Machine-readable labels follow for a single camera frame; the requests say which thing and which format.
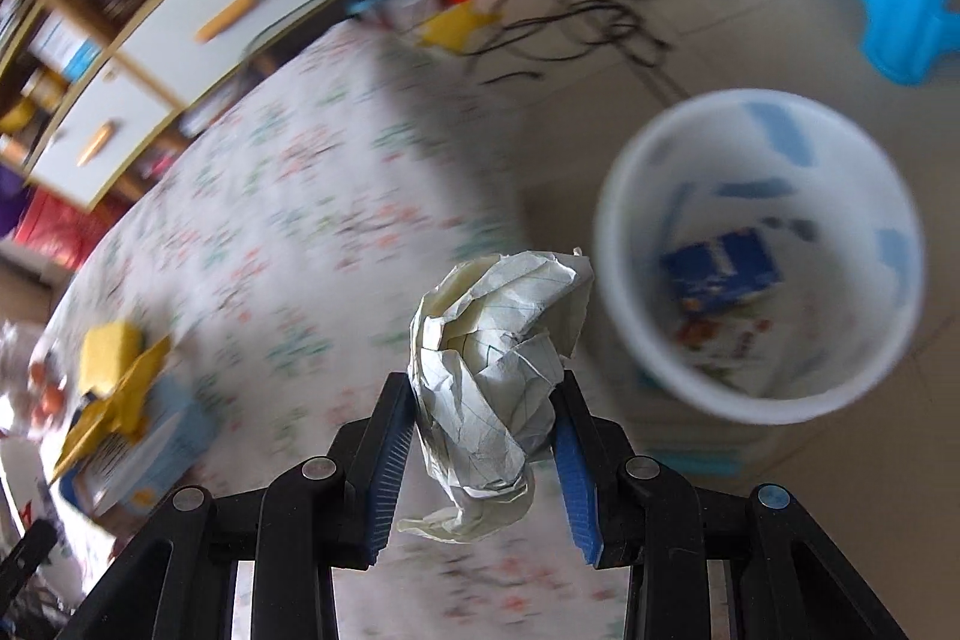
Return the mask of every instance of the yellow sponge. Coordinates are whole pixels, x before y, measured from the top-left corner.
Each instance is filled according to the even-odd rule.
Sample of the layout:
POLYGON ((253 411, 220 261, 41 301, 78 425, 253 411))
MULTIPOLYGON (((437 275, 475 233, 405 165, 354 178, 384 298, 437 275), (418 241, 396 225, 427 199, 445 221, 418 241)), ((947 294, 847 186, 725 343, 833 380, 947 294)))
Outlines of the yellow sponge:
POLYGON ((90 329, 80 351, 80 393, 111 394, 142 347, 142 333, 125 320, 90 329))

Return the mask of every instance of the cardboard box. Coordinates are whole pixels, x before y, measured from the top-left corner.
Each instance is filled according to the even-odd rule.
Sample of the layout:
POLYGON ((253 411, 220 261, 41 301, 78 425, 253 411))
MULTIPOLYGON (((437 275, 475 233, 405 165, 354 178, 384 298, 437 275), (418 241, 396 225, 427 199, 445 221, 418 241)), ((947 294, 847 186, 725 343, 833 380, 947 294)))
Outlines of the cardboard box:
POLYGON ((662 258, 680 309, 692 316, 745 304, 781 282, 757 229, 731 231, 662 258))
POLYGON ((147 392, 146 431, 136 444, 111 434, 64 475, 61 494, 109 533, 136 533, 216 438, 217 424, 174 375, 147 392))

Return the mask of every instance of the drawer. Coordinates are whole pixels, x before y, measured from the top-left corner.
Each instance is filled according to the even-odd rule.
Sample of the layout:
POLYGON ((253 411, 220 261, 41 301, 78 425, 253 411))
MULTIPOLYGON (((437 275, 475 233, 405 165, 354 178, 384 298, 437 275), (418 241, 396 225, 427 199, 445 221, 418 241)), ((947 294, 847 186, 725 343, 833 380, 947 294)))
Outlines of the drawer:
POLYGON ((235 68, 258 33, 310 0, 257 0, 236 23, 206 43, 197 31, 236 0, 163 0, 120 52, 190 104, 235 68))
POLYGON ((171 108, 112 62, 101 68, 40 153, 30 177, 80 207, 92 209, 171 113, 171 108), (86 164, 77 165, 100 127, 114 132, 86 164))

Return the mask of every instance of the patterned tablecloth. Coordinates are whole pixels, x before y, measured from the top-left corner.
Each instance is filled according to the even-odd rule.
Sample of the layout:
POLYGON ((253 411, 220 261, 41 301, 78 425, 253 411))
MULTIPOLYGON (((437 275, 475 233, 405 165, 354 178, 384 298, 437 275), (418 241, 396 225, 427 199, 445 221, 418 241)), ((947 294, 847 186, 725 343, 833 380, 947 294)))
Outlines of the patterned tablecloth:
MULTIPOLYGON (((343 23, 184 154, 100 244, 48 330, 74 360, 85 331, 112 319, 172 333, 221 421, 203 482, 216 495, 267 485, 370 412, 387 373, 406 368, 419 297, 451 266, 523 247, 516 125, 448 64, 343 23)), ((48 469, 61 437, 43 444, 48 469)), ((395 532, 373 570, 337 572, 342 637, 620 636, 626 573, 583 565, 553 465, 536 470, 532 511, 502 533, 451 546, 395 532)), ((397 512, 445 502, 415 440, 397 512)), ((59 508, 92 584, 112 540, 59 508)))

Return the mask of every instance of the trash can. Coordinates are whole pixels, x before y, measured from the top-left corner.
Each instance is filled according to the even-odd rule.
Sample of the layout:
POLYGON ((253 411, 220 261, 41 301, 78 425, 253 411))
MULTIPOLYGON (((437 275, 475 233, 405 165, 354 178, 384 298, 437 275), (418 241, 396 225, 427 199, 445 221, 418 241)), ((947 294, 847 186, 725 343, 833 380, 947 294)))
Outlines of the trash can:
POLYGON ((845 407, 904 355, 923 301, 923 230, 893 164, 856 124, 785 92, 685 101, 627 144, 595 225, 597 282, 632 357, 707 413, 789 424, 845 407), (782 282, 755 302, 788 328, 762 396, 691 368, 661 258, 755 228, 782 282))

